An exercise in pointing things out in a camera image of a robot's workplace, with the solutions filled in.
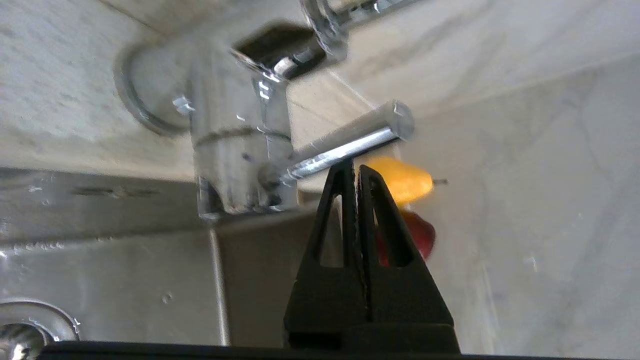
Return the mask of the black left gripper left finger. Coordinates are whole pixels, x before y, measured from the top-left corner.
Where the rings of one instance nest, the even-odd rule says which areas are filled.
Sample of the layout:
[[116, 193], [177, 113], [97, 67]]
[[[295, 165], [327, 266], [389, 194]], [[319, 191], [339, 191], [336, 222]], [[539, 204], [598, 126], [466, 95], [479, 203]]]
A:
[[[335, 198], [340, 204], [342, 265], [322, 264]], [[339, 350], [346, 330], [364, 324], [367, 301], [362, 268], [354, 162], [332, 166], [286, 306], [283, 327], [291, 349]]]

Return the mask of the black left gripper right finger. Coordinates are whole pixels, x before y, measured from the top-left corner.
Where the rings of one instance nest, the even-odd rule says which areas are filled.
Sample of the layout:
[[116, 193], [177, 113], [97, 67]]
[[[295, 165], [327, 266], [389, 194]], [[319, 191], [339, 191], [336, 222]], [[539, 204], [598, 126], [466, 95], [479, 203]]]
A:
[[366, 305], [357, 349], [459, 353], [450, 310], [382, 176], [365, 165], [359, 167], [358, 216]]

